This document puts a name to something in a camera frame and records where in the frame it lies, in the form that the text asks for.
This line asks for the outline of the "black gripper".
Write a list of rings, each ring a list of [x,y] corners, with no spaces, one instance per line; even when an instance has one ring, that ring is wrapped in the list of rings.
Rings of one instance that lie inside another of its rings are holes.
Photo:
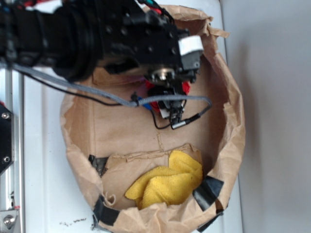
[[[143,75],[152,83],[196,82],[203,44],[188,29],[178,28],[153,0],[147,12],[134,0],[97,2],[103,54],[99,66],[110,74]],[[183,85],[162,87],[160,95],[186,95]],[[159,101],[163,119],[181,122],[184,100]]]

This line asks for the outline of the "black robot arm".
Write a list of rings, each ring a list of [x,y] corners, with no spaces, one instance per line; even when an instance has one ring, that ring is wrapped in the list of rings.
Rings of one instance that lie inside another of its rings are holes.
[[[0,63],[26,73],[51,67],[67,81],[85,80],[96,67],[109,74],[143,76],[153,87],[148,98],[130,105],[159,102],[173,129],[201,117],[183,119],[189,97],[186,82],[196,81],[203,45],[199,36],[179,29],[154,0],[65,0],[53,13],[29,10],[35,0],[0,3]]]

